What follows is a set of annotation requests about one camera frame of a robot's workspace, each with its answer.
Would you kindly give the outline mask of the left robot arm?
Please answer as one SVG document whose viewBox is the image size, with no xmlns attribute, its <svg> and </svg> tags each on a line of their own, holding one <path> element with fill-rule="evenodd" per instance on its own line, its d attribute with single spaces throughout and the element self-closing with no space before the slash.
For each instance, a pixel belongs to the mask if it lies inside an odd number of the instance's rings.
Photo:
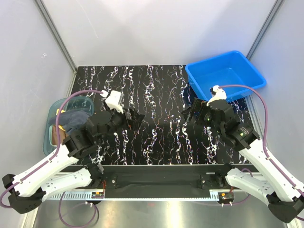
<svg viewBox="0 0 304 228">
<path fill-rule="evenodd" d="M 25 214 L 58 193 L 86 186 L 98 188 L 103 177 L 95 165 L 60 178 L 54 176 L 69 165 L 95 153 L 98 140 L 118 130 L 138 131 L 144 117 L 144 114 L 131 108 L 123 109 L 122 112 L 107 109 L 88 117 L 79 129 L 63 140 L 61 146 L 33 167 L 18 175 L 3 176 L 4 188 L 9 193 L 9 204 L 2 203 L 1 206 Z"/>
</svg>

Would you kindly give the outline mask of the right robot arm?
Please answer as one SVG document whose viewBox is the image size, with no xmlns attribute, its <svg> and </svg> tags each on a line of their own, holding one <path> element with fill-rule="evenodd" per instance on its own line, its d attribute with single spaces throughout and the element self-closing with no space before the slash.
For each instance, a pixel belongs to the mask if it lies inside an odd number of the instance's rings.
<svg viewBox="0 0 304 228">
<path fill-rule="evenodd" d="M 304 209 L 304 184 L 294 177 L 265 147 L 259 134 L 236 118 L 233 107 L 226 100 L 208 102 L 195 98 L 182 112 L 187 122 L 216 131 L 225 144 L 249 160 L 265 181 L 241 172 L 232 165 L 218 171 L 216 184 L 220 188 L 239 188 L 268 206 L 280 221 L 290 223 Z"/>
</svg>

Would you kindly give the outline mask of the dark grey-blue towel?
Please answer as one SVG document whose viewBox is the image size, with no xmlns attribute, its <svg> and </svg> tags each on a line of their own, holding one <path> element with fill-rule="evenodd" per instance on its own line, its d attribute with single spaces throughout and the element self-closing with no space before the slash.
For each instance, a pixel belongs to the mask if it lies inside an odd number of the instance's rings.
<svg viewBox="0 0 304 228">
<path fill-rule="evenodd" d="M 69 110 L 59 115 L 58 127 L 63 129 L 65 134 L 69 135 L 73 131 L 80 129 L 91 115 L 84 110 Z"/>
</svg>

